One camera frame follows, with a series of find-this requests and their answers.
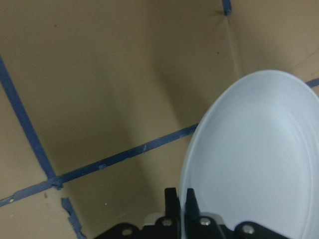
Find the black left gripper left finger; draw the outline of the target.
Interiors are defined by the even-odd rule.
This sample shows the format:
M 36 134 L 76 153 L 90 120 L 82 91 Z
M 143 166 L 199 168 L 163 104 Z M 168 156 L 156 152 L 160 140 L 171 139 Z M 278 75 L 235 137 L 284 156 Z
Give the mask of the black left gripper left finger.
M 180 202 L 177 196 L 176 188 L 165 188 L 165 218 L 173 223 L 180 222 Z

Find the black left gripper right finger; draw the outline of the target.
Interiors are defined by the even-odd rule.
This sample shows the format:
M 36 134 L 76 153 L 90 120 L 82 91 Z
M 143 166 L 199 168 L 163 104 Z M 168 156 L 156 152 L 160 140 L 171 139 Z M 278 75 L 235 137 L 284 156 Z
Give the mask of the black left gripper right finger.
M 197 221 L 200 217 L 200 210 L 195 196 L 195 191 L 192 188 L 187 189 L 185 202 L 185 223 Z

